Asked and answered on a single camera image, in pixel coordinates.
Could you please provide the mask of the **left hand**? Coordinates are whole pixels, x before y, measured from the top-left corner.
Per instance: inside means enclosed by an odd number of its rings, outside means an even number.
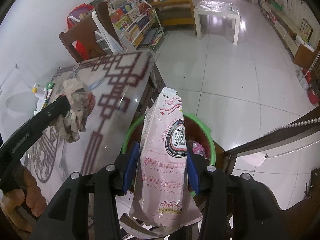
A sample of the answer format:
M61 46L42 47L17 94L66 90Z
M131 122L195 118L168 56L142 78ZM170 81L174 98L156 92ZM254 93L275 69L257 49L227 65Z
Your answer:
M1 200L1 208L6 218L23 232L30 233L33 226L18 212L18 208L25 202L35 217L40 217L47 207L47 202L37 185L36 179L24 166L21 168L26 190L14 189L6 193Z

